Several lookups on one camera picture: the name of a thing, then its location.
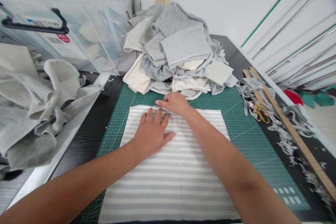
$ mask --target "wooden ruler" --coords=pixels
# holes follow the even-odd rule
[[[243,70],[243,73],[246,76],[246,78],[251,78],[252,77],[247,70]],[[257,98],[257,100],[260,104],[266,105],[266,102],[265,102],[264,98],[261,96],[259,90],[253,90],[253,93],[254,93],[255,97]],[[270,113],[265,113],[265,115],[266,116],[272,116],[272,114],[270,114]]]
[[[254,74],[254,76],[256,78],[260,78],[259,74],[257,73],[257,71],[254,68],[251,67],[250,70],[252,71],[252,73]],[[310,152],[307,145],[304,143],[304,141],[302,140],[302,138],[300,137],[300,135],[298,134],[296,129],[293,127],[292,123],[289,121],[287,116],[284,114],[284,112],[282,111],[282,108],[279,106],[279,104],[277,103],[275,98],[272,96],[271,91],[268,89],[268,87],[266,85],[263,85],[263,88],[264,88],[264,92],[265,92],[268,100],[271,102],[274,109],[278,113],[278,115],[279,115],[281,121],[283,122],[285,128],[287,129],[288,133],[292,136],[292,138],[296,142],[296,145],[298,146],[299,150],[302,152],[305,159],[308,161],[311,168],[314,170],[314,172],[317,175],[317,177],[319,178],[320,182],[322,183],[324,188],[327,190],[327,192],[329,193],[329,195],[331,196],[333,201],[336,203],[336,187],[334,186],[334,184],[332,183],[330,178],[328,178],[328,176],[326,175],[326,173],[324,172],[324,170],[322,169],[322,167],[320,166],[318,161],[315,159],[313,154]]]

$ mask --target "striped fabric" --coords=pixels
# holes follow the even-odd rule
[[[129,109],[120,146],[134,137],[141,114],[149,108]],[[229,138],[220,110],[198,112]],[[171,131],[176,136],[158,153],[107,188],[99,223],[240,218],[189,125],[178,114],[172,113],[169,119],[166,132]]]

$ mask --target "wooden board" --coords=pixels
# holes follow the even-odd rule
[[[260,78],[259,74],[254,68],[250,68],[252,73],[256,78]],[[288,133],[293,137],[293,140],[296,142],[296,145],[298,146],[299,150],[304,155],[307,162],[310,164],[311,168],[314,170],[315,174],[317,175],[318,179],[320,180],[321,184],[324,186],[324,188],[327,190],[333,201],[336,203],[336,187],[330,180],[330,178],[326,175],[323,168],[320,166],[318,161],[315,159],[313,154],[310,152],[307,145],[304,143],[296,129],[293,127],[290,120],[287,118],[287,116],[282,111],[282,108],[279,106],[275,98],[272,96],[271,91],[268,89],[266,85],[263,86],[264,92],[270,101],[270,103],[273,105],[274,109],[278,113],[281,121],[283,122],[285,128],[287,129]]]

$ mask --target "green cutting mat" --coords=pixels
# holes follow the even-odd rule
[[[122,87],[119,99],[108,123],[97,157],[117,149],[123,137],[129,107],[136,105],[154,106],[163,95],[149,91],[134,93],[127,84]],[[218,95],[201,94],[189,101],[196,109],[221,110],[231,142],[254,165],[267,182],[275,189],[288,207],[295,210],[310,210],[292,177],[284,167],[257,121],[245,116],[243,99],[237,89],[225,88]],[[104,193],[99,195],[76,219],[80,223],[97,223]]]

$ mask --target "floor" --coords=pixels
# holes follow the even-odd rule
[[[304,106],[314,125],[336,146],[336,102],[333,106],[321,107],[317,103],[315,108]]]

